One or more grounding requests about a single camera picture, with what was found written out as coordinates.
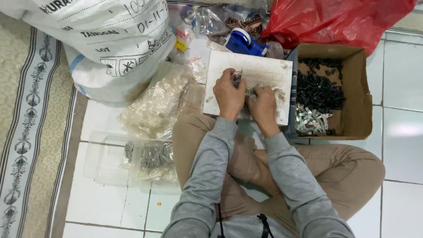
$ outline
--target beige pants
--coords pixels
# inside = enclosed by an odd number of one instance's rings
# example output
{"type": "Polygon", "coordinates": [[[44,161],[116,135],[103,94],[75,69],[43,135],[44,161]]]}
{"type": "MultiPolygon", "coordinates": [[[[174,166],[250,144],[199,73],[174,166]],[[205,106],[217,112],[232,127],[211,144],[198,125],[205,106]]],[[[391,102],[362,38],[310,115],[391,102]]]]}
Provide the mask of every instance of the beige pants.
{"type": "MultiPolygon", "coordinates": [[[[181,188],[187,182],[197,149],[216,120],[205,115],[190,115],[173,128],[173,158],[181,188]]],[[[227,173],[244,182],[263,187],[271,198],[257,202],[229,175],[221,193],[222,217],[264,213],[298,235],[289,208],[274,184],[266,161],[255,156],[254,139],[237,133],[227,173]]],[[[297,151],[332,201],[339,216],[347,221],[376,193],[385,177],[385,167],[374,154],[343,144],[297,145],[297,151]]]]}

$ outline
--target sleeve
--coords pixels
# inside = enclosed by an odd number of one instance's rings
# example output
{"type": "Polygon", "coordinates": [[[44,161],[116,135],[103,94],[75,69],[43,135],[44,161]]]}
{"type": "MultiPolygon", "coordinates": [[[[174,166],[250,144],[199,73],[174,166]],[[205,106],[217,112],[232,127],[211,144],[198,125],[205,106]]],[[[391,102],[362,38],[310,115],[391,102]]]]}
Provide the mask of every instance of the sleeve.
{"type": "Polygon", "coordinates": [[[304,158],[282,133],[264,140],[273,179],[284,194],[292,219],[303,238],[353,238],[332,207],[304,158]]]}
{"type": "Polygon", "coordinates": [[[237,128],[234,122],[218,118],[214,129],[204,136],[163,238],[210,236],[216,223],[214,205],[220,202],[237,128]]]}

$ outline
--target white styrofoam board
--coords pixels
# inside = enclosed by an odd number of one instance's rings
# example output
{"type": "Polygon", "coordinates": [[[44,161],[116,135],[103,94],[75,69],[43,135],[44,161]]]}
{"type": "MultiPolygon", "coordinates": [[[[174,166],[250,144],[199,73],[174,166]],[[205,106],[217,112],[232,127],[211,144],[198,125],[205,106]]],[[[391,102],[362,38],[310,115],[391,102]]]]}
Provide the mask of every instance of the white styrofoam board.
{"type": "Polygon", "coordinates": [[[253,72],[255,74],[254,77],[261,76],[262,79],[277,79],[278,86],[285,92],[285,96],[283,103],[277,105],[279,114],[277,115],[276,122],[278,125],[288,124],[292,61],[212,50],[210,52],[209,71],[207,73],[206,102],[203,108],[205,114],[219,115],[220,110],[214,97],[213,87],[216,84],[216,80],[222,76],[223,71],[227,68],[253,72]]]}

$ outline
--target tape roll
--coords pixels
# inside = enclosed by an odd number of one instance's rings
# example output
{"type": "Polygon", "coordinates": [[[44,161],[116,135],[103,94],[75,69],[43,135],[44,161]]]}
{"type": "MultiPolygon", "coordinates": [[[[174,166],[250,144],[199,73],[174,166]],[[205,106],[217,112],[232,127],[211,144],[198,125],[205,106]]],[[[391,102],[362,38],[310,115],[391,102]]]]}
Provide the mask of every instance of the tape roll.
{"type": "Polygon", "coordinates": [[[235,27],[234,29],[232,29],[232,31],[234,31],[234,30],[241,32],[247,38],[248,45],[251,44],[251,36],[250,36],[250,34],[248,34],[248,32],[246,32],[244,29],[239,28],[239,27],[235,27]]]}

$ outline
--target blue tape dispenser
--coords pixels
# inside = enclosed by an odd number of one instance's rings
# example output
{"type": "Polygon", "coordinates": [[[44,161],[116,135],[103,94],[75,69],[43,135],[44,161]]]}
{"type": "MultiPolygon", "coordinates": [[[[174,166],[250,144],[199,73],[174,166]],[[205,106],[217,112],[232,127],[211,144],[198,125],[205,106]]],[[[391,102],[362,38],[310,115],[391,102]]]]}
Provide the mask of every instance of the blue tape dispenser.
{"type": "Polygon", "coordinates": [[[268,45],[261,46],[257,44],[244,29],[238,27],[231,31],[225,46],[233,53],[260,57],[265,56],[269,49],[268,45]]]}

